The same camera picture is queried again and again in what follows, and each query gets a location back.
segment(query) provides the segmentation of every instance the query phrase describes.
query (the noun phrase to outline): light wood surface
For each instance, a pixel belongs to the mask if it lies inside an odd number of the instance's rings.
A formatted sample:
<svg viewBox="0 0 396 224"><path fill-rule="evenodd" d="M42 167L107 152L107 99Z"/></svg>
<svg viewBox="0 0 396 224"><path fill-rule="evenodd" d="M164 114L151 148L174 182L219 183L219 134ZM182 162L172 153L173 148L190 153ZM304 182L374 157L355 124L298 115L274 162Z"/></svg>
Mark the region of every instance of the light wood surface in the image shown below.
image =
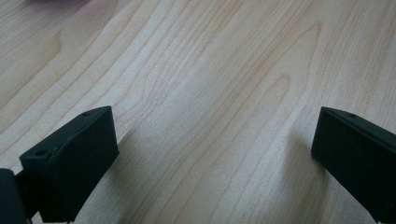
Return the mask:
<svg viewBox="0 0 396 224"><path fill-rule="evenodd" d="M0 0L0 60L15 173L113 106L120 156L76 223L375 223L310 147L323 105L396 133L396 1Z"/></svg>

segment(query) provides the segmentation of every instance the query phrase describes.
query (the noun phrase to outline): black plastic part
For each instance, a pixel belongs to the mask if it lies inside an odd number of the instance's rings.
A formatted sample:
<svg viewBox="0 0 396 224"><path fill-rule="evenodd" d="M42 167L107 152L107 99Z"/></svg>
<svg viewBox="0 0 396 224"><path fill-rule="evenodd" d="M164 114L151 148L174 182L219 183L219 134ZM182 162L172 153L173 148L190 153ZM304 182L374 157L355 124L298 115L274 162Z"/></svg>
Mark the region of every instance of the black plastic part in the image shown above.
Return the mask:
<svg viewBox="0 0 396 224"><path fill-rule="evenodd" d="M395 134L322 107L311 153L376 222L396 222Z"/></svg>
<svg viewBox="0 0 396 224"><path fill-rule="evenodd" d="M36 206L44 222L74 221L118 155L110 106L77 116L21 155L22 182L38 200L26 210Z"/></svg>
<svg viewBox="0 0 396 224"><path fill-rule="evenodd" d="M0 169L0 223L26 224L28 221L14 174Z"/></svg>
<svg viewBox="0 0 396 224"><path fill-rule="evenodd" d="M20 171L16 175L16 179L20 190L24 213L27 217L31 218L38 211L41 197L36 193L33 183L29 181L24 171Z"/></svg>

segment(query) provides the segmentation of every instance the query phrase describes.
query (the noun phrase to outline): table surface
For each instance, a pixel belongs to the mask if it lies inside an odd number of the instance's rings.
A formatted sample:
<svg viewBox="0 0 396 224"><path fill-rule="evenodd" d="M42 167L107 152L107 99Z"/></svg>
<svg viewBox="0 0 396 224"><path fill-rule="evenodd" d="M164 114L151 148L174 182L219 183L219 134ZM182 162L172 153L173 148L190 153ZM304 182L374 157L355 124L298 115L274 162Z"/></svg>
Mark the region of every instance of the table surface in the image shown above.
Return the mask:
<svg viewBox="0 0 396 224"><path fill-rule="evenodd" d="M112 105L76 223L375 223L310 148L324 105L396 133L396 1L0 0L0 71L15 173Z"/></svg>

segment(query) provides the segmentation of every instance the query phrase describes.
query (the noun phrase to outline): small hole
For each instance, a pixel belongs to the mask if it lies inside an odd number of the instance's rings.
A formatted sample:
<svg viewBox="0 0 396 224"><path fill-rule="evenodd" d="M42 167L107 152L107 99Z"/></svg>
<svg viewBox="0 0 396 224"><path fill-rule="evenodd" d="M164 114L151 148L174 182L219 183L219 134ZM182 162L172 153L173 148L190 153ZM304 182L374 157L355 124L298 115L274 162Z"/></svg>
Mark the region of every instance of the small hole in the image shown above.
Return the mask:
<svg viewBox="0 0 396 224"><path fill-rule="evenodd" d="M39 150L39 151L37 151L37 153L36 153L37 156L44 156L44 155L46 155L46 154L47 154L47 150Z"/></svg>

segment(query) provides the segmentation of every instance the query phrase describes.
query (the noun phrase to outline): black bracket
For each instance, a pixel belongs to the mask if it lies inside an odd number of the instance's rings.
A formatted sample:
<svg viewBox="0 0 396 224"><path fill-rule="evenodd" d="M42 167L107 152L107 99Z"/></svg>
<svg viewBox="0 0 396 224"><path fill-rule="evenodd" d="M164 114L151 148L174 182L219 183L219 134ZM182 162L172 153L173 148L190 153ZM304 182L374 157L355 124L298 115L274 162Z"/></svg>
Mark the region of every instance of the black bracket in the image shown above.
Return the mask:
<svg viewBox="0 0 396 224"><path fill-rule="evenodd" d="M376 222L396 222L395 134L322 107L311 153Z"/></svg>
<svg viewBox="0 0 396 224"><path fill-rule="evenodd" d="M75 117L20 156L14 176L0 169L0 223L70 222L119 155L110 106Z"/></svg>

